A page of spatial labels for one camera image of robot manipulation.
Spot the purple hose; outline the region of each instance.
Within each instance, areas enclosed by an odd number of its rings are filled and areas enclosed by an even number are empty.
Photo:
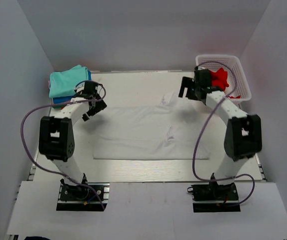
[[[79,82],[76,87],[81,84],[81,83],[84,83],[88,80],[85,80],[85,81],[81,81]],[[102,87],[103,91],[104,91],[104,94],[102,96],[102,98],[100,99],[85,99],[85,100],[79,100],[79,101],[75,101],[75,102],[71,102],[71,103],[68,103],[67,105],[71,105],[71,104],[79,104],[79,103],[85,103],[85,102],[100,102],[102,101],[105,96],[106,96],[106,89],[104,88],[104,86],[101,84],[101,83],[98,83],[98,82],[95,82],[95,81],[92,81],[93,83],[97,83],[99,86]],[[72,179],[71,177],[69,177],[68,175],[62,173],[62,172],[59,172],[59,171],[52,171],[52,170],[49,170],[47,168],[44,168],[43,166],[39,165],[39,163],[37,163],[33,156],[31,155],[31,153],[29,152],[29,149],[27,147],[27,144],[26,144],[26,140],[25,140],[25,136],[24,136],[24,125],[25,125],[25,121],[26,119],[29,117],[30,114],[32,114],[33,112],[39,110],[39,109],[44,109],[44,108],[49,108],[49,107],[57,107],[57,106],[62,106],[62,103],[59,103],[59,104],[48,104],[48,105],[43,105],[43,106],[39,106],[39,107],[36,107],[32,110],[30,110],[22,119],[21,121],[21,125],[20,125],[20,136],[21,136],[21,141],[22,141],[22,145],[23,145],[23,148],[25,150],[25,152],[27,153],[28,155],[28,158],[29,160],[34,164],[36,165],[38,168],[40,168],[41,170],[44,170],[45,172],[47,173],[51,173],[51,174],[58,174],[60,176],[63,176],[64,178],[67,178],[69,179],[72,183],[76,184],[76,185],[79,185],[79,186],[82,186],[82,187],[85,187],[85,188],[88,188],[90,189],[94,194],[95,196],[98,198],[101,206],[102,206],[102,209],[105,210],[105,206],[102,202],[102,200],[100,199],[99,195],[97,194],[97,191],[95,189],[93,189],[91,186],[87,185],[87,184],[83,184],[83,183],[79,183],[77,182],[76,180]]]
[[[247,200],[250,198],[250,196],[253,194],[253,192],[254,192],[254,190],[255,190],[255,185],[256,185],[256,182],[255,182],[255,179],[253,178],[253,176],[251,176],[250,174],[247,174],[247,173],[243,173],[243,174],[240,174],[240,175],[238,175],[238,176],[231,176],[231,177],[225,177],[225,178],[219,178],[219,179],[204,179],[204,178],[201,178],[201,177],[199,177],[199,176],[197,175],[196,169],[195,169],[196,153],[197,153],[198,145],[199,145],[199,143],[200,143],[200,140],[201,140],[201,138],[202,138],[202,135],[204,134],[204,131],[205,131],[205,129],[206,129],[206,126],[208,125],[208,123],[209,123],[211,117],[215,114],[215,112],[216,112],[216,110],[219,108],[219,106],[225,101],[226,97],[230,96],[230,95],[236,90],[236,88],[237,88],[237,78],[236,78],[236,75],[235,75],[235,73],[233,72],[233,70],[232,70],[230,67],[228,67],[227,65],[225,65],[225,64],[223,64],[223,63],[221,63],[221,62],[219,62],[219,61],[205,61],[205,62],[200,63],[197,67],[200,67],[200,66],[202,66],[202,65],[204,65],[204,64],[208,64],[208,63],[216,63],[216,64],[220,64],[220,65],[226,67],[226,68],[231,72],[231,74],[232,74],[232,76],[233,76],[234,87],[233,87],[233,89],[232,89],[231,92],[229,92],[225,97],[223,97],[223,98],[217,103],[217,105],[213,108],[213,110],[211,111],[211,113],[210,113],[209,116],[207,117],[206,121],[204,122],[204,125],[202,126],[202,129],[201,129],[201,131],[200,131],[200,133],[199,133],[199,136],[198,136],[198,138],[197,138],[197,142],[196,142],[196,144],[195,144],[195,146],[194,146],[194,150],[193,150],[193,156],[192,156],[192,172],[193,172],[193,175],[194,175],[198,180],[200,180],[200,181],[202,181],[202,182],[206,182],[206,183],[217,182],[217,181],[224,181],[224,180],[233,180],[233,179],[238,179],[238,178],[240,178],[240,177],[242,177],[242,176],[247,176],[247,177],[251,178],[251,180],[252,180],[252,189],[251,189],[249,195],[248,195],[245,199],[243,199],[242,201],[240,201],[239,203],[233,204],[233,205],[229,205],[229,206],[236,206],[236,205],[240,205],[240,204],[244,203],[245,201],[247,201]]]

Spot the purple cable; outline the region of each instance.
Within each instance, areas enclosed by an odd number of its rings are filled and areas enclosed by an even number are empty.
[[[86,81],[89,81],[89,80],[84,80],[84,81],[81,81],[79,82],[76,87],[81,84],[81,83],[84,83]],[[103,91],[104,91],[104,94],[102,96],[102,98],[100,99],[85,99],[85,100],[78,100],[78,101],[74,101],[74,102],[70,102],[68,103],[67,105],[71,105],[71,104],[79,104],[79,103],[85,103],[85,102],[100,102],[102,101],[105,96],[106,96],[106,89],[105,87],[101,84],[101,83],[98,83],[98,82],[95,82],[95,81],[92,81],[93,83],[96,83],[98,84],[99,86],[102,87]],[[25,136],[24,136],[24,124],[25,124],[25,121],[26,119],[29,117],[30,114],[32,114],[33,112],[39,110],[39,109],[44,109],[44,108],[49,108],[49,107],[57,107],[57,106],[62,106],[62,103],[59,103],[59,104],[48,104],[48,105],[43,105],[43,106],[39,106],[39,107],[36,107],[32,110],[30,110],[22,119],[22,122],[21,122],[21,125],[20,125],[20,136],[21,136],[21,141],[22,141],[22,145],[23,145],[23,148],[25,150],[25,152],[27,153],[28,155],[28,158],[29,160],[34,164],[36,165],[38,168],[40,168],[41,170],[44,170],[45,172],[47,173],[51,173],[51,174],[58,174],[60,176],[63,176],[64,178],[67,178],[68,180],[70,180],[72,183],[76,184],[76,185],[79,185],[79,186],[82,186],[82,187],[85,187],[85,188],[88,188],[90,189],[94,194],[95,196],[98,198],[101,206],[102,206],[102,209],[105,210],[105,206],[102,202],[102,200],[100,199],[99,195],[97,194],[97,191],[92,188],[91,186],[87,185],[87,184],[83,184],[83,183],[80,183],[80,182],[77,182],[76,180],[72,179],[71,177],[69,177],[67,174],[64,174],[62,172],[59,172],[59,171],[52,171],[52,170],[49,170],[47,168],[44,168],[43,166],[39,165],[39,163],[37,163],[33,156],[31,155],[31,153],[29,152],[29,149],[27,147],[27,144],[26,144],[26,141],[25,141]]]
[[[236,88],[237,88],[237,78],[236,78],[236,75],[235,75],[235,73],[233,72],[233,70],[232,70],[230,67],[228,67],[227,65],[225,65],[225,64],[223,64],[223,63],[221,63],[221,62],[219,62],[219,61],[204,61],[204,62],[200,63],[197,67],[200,67],[200,66],[202,66],[202,65],[204,65],[204,64],[208,64],[208,63],[216,63],[216,64],[220,64],[220,65],[226,67],[226,68],[231,72],[231,74],[232,74],[232,76],[233,76],[234,87],[233,87],[233,89],[232,89],[231,92],[229,92],[225,97],[223,97],[223,98],[217,103],[217,105],[213,108],[213,110],[212,110],[211,113],[209,114],[208,118],[207,118],[206,121],[204,122],[204,125],[203,125],[203,127],[202,127],[202,129],[201,129],[201,131],[200,131],[200,134],[199,134],[199,136],[198,136],[197,142],[196,142],[196,144],[195,144],[195,146],[194,146],[194,150],[193,150],[193,156],[192,156],[192,172],[193,172],[193,175],[194,175],[198,180],[200,180],[200,181],[202,181],[202,182],[206,182],[206,183],[217,182],[217,181],[224,181],[224,180],[238,179],[238,178],[243,177],[243,176],[247,176],[247,177],[251,178],[251,180],[252,180],[252,189],[251,189],[249,195],[248,195],[245,199],[243,199],[242,201],[240,201],[239,203],[233,204],[233,205],[229,205],[229,206],[233,207],[233,206],[237,206],[237,205],[240,205],[240,204],[244,203],[244,202],[247,201],[247,200],[250,198],[250,196],[253,194],[253,192],[254,192],[254,190],[255,190],[255,185],[256,185],[256,182],[255,182],[255,179],[253,178],[253,176],[251,176],[250,174],[247,174],[247,173],[243,173],[243,174],[240,174],[240,175],[237,175],[237,176],[231,176],[231,177],[225,177],[225,178],[219,178],[219,179],[204,179],[204,178],[201,178],[201,177],[199,177],[199,176],[197,175],[196,169],[195,169],[196,153],[197,153],[198,145],[199,145],[200,140],[201,140],[201,138],[202,138],[202,135],[203,135],[203,133],[204,133],[204,131],[205,131],[205,129],[206,129],[206,126],[208,125],[208,123],[209,123],[209,121],[210,121],[210,118],[215,114],[215,112],[216,112],[216,110],[219,108],[219,106],[225,101],[226,97],[230,96],[230,95],[236,90]]]

